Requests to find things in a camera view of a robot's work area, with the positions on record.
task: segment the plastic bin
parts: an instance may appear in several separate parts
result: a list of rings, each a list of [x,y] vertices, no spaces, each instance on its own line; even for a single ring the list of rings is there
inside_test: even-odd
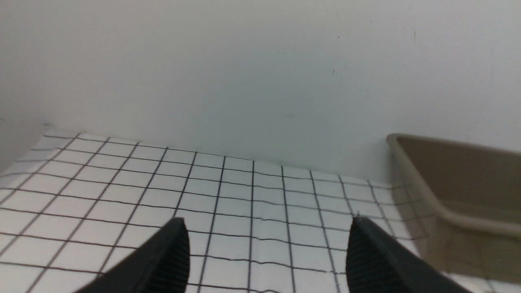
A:
[[[441,271],[521,283],[521,154],[402,134],[387,142],[403,187],[394,190],[422,230],[420,256]]]

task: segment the white grid sheet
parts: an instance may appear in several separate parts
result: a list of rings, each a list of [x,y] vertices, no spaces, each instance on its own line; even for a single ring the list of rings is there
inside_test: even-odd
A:
[[[421,223],[399,205],[368,180],[51,130],[0,177],[0,288],[74,291],[175,216],[188,293],[346,293],[353,214],[416,252],[425,235],[404,220]],[[453,277],[478,293],[508,285]]]

